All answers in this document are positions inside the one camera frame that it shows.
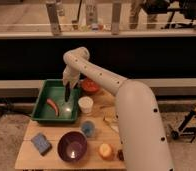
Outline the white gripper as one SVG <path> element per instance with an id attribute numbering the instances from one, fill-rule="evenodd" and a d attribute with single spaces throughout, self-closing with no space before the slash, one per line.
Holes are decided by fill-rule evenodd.
<path id="1" fill-rule="evenodd" d="M 65 86 L 65 102 L 69 101 L 71 89 L 79 82 L 80 72 L 70 66 L 66 66 L 63 71 L 62 81 Z"/>

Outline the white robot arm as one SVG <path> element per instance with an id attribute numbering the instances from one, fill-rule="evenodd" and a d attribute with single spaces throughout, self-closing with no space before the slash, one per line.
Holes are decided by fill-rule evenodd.
<path id="1" fill-rule="evenodd" d="M 89 61 L 85 47 L 63 55 L 63 84 L 87 76 L 115 96 L 115 110 L 127 171 L 175 171 L 155 95 L 146 84 L 101 68 Z"/>

